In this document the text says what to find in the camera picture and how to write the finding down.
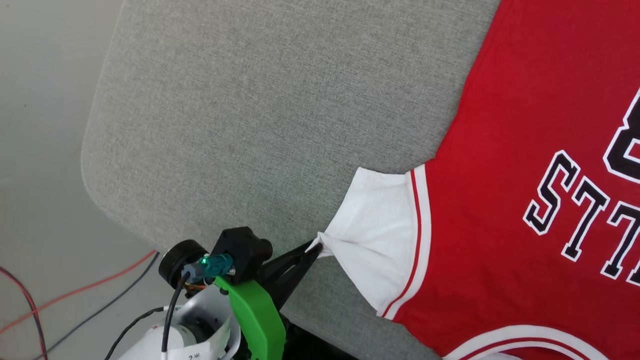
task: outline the red jersey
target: red jersey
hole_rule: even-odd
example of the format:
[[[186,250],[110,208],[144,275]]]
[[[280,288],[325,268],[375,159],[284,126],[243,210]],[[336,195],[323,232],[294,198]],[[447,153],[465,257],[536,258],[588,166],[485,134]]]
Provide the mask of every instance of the red jersey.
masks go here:
[[[445,360],[532,347],[514,354],[638,360],[639,88],[640,1],[504,0],[435,159],[406,188],[358,173],[320,241],[379,315]],[[397,191],[357,222],[406,234],[344,230],[376,181]],[[411,207],[405,225],[391,203]],[[398,274],[367,278],[385,262]]]

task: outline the orange wire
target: orange wire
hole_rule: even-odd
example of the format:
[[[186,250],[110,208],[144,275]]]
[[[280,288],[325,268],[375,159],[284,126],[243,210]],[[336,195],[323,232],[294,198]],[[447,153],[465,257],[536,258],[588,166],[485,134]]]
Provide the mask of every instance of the orange wire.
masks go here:
[[[93,284],[91,284],[91,285],[87,285],[87,286],[85,286],[85,287],[82,287],[82,288],[79,288],[79,289],[77,289],[77,290],[71,291],[70,293],[66,293],[66,294],[64,294],[64,295],[62,295],[62,296],[60,296],[60,297],[58,297],[58,298],[55,298],[55,299],[53,299],[53,300],[49,301],[48,303],[46,303],[46,304],[44,304],[44,305],[40,306],[39,308],[35,309],[34,311],[32,311],[32,312],[30,312],[30,313],[28,313],[28,314],[25,314],[24,316],[22,316],[22,317],[21,317],[21,318],[19,318],[18,320],[16,320],[16,321],[14,321],[14,322],[10,323],[9,325],[7,325],[7,326],[3,327],[3,329],[2,329],[2,330],[0,330],[0,334],[2,334],[3,332],[5,332],[5,331],[7,331],[7,330],[11,329],[12,327],[14,327],[14,326],[18,325],[19,323],[23,322],[25,319],[27,319],[27,318],[28,318],[29,316],[31,316],[31,314],[33,314],[33,313],[39,313],[41,310],[43,310],[43,309],[45,309],[45,308],[47,308],[47,307],[49,307],[49,306],[51,306],[51,305],[53,305],[53,304],[55,304],[55,303],[57,303],[57,302],[61,301],[61,300],[64,300],[64,299],[66,299],[66,298],[68,298],[68,297],[70,297],[70,296],[72,296],[72,295],[75,295],[75,294],[77,294],[77,293],[81,293],[82,291],[89,290],[89,289],[94,288],[94,287],[96,287],[96,286],[98,286],[98,285],[104,284],[105,282],[109,282],[109,281],[111,281],[111,280],[113,280],[113,279],[116,279],[116,278],[118,278],[118,277],[123,276],[123,275],[124,275],[124,274],[126,274],[127,272],[130,272],[131,270],[135,269],[138,265],[142,264],[142,262],[144,262],[144,260],[148,259],[151,255],[153,255],[153,254],[155,254],[155,253],[156,253],[156,251],[155,251],[155,250],[153,250],[152,252],[149,252],[147,255],[145,255],[145,257],[144,257],[144,258],[142,258],[142,259],[138,260],[135,264],[133,264],[133,265],[131,265],[130,267],[128,267],[128,268],[126,268],[126,269],[122,270],[121,272],[118,272],[118,273],[117,273],[117,274],[115,274],[115,275],[109,276],[109,277],[107,277],[106,279],[100,280],[100,281],[95,282],[95,283],[93,283]]]

